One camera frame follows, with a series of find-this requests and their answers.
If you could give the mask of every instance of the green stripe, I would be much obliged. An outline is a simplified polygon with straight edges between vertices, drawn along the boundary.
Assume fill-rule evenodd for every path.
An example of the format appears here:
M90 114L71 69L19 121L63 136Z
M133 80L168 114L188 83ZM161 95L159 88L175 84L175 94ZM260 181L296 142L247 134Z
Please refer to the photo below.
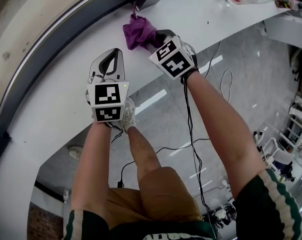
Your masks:
M66 225L66 235L63 238L64 240L71 240L72 233L73 233L73 221L74 221L74 211L71 211L69 215L69 221Z
M291 217L295 221L293 225L294 236L292 240L297 240L302 236L302 215L300 209L296 204L295 199L287 192L286 186L277 180L274 172L271 169L267 169L266 172L269 174L272 181L277 183L278 192L285 197L285 203L291 208Z

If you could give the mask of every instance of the chair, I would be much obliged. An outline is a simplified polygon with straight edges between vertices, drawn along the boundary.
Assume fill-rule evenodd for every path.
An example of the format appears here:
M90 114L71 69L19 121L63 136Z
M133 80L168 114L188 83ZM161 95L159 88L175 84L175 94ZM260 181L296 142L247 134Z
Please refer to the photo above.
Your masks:
M271 138L264 147L262 147L263 154L265 157L265 163L268 168L271 168L275 175L278 176L281 171L273 164L274 161L288 165L294 158L294 154L288 153L287 151L281 150L277 144L276 139Z

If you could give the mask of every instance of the white sneaker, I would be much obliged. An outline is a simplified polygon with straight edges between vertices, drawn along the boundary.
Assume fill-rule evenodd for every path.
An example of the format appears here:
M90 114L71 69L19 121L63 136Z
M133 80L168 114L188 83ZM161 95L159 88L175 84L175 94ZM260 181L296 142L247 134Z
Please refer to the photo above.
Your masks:
M130 127L135 126L135 104L130 97L126 99L123 119L120 122L120 126L126 133Z

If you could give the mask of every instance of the cable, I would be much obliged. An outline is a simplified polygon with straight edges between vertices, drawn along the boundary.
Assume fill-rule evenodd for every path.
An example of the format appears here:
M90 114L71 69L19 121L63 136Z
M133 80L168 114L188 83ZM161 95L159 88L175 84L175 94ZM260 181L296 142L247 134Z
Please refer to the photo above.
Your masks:
M206 77L209 75L209 73L210 73L210 69L211 69L211 65L212 65L212 60L215 58L215 56L216 56L217 53L219 52L220 47L221 47L221 42L222 42L222 41L219 41L219 46L218 46L217 49L215 50L214 55L212 56L212 58L211 58L211 60L210 60L209 69L207 70L207 74L205 75L205 78L206 78Z
M219 161L217 162L217 166L216 166L216 168L217 168L219 174L218 174L217 178L214 180L214 182L217 181L218 178L220 177L220 169L219 169L219 162L220 162L220 160L221 160L221 159L219 159Z
M215 187L215 188L212 188L212 189L210 189L210 190L207 190L207 191L203 192L203 194L205 194L205 193L207 193L207 192L210 192L210 191L212 191L212 190L217 190L217 189L222 190L223 188L225 188L225 186L224 186L224 187L221 187L221 188Z
M117 138L120 138L123 134L123 131L120 131L118 134L114 136L114 138L111 140L110 144L112 144Z
M221 90L221 93L222 93L223 98L225 98L225 97L224 97L223 90L222 90L222 83L223 83L223 78L224 78L226 72L230 72L230 73L231 73L231 76L232 76L232 81L231 81L231 85L230 85L230 89L229 89L229 99L227 100L227 102L230 103L230 99L231 99L231 88L232 88L232 84L233 84L233 72L232 72L230 69L225 70L224 73L223 73L222 80L221 80L221 84L220 84L220 90Z
M285 13L285 14L288 14L289 16L296 17L296 16L294 16L294 15L290 14L288 11L285 11L284 13Z
M215 52L214 56L212 57L210 64L213 60L213 58L215 57L215 55L217 54L218 50L220 49L220 45L221 42L219 43L219 47L217 49L217 51ZM211 209L208 207L208 205L205 203L205 199L204 199L204 195L203 195L203 189L202 189L202 183L201 183L201 170L202 170L202 160L201 158L197 155L195 147L194 147L194 141L193 141L193 121L192 121L192 115L191 115L191 110L190 110L190 106L189 106L189 100L188 100L188 92L187 92L187 80L184 80L184 96L185 96L185 102L186 102L186 107L187 107L187 114L188 114L188 127L189 127L189 132L190 132L190 138L191 138L191 145L192 145L192 150L193 150L193 159L194 159L194 165L195 165L195 172L196 172L196 176L200 185L200 196L201 196L201 201L202 204L204 205L204 207L206 208L207 214L208 214L208 218L209 218L209 223L211 226L211 229L213 231L214 237L215 239L217 239L217 233L218 233L218 229L217 227L215 227L215 230L213 229L213 225L211 223ZM198 162L199 162L199 168L197 170L197 166L196 166L196 159L197 158Z
M209 138L198 138L196 141L194 141L194 143L195 142L197 142L197 141L209 141ZM191 144L189 144L188 146L184 146L184 147L179 147L179 148L170 148L170 147L162 147L162 148L160 148L158 151L156 151L156 153L155 154L157 154L159 151L161 151L161 150L182 150L182 149L186 149L186 148L188 148L188 147L190 147L191 146ZM128 165L130 165L130 164L132 164L132 163L134 163L135 161L132 161L132 162L129 162L129 163L127 163L123 168L122 168L122 171L121 171L121 181L123 182L123 170L124 170L124 168L126 167L126 166L128 166Z

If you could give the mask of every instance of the sleeve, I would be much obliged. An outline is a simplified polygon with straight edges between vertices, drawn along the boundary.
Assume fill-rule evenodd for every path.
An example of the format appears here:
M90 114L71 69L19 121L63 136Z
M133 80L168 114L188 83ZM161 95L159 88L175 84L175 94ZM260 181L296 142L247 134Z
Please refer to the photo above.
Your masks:
M295 199L271 169L260 172L239 193L238 239L302 238L302 215Z
M99 215L86 210L70 212L63 240L109 239L109 228Z

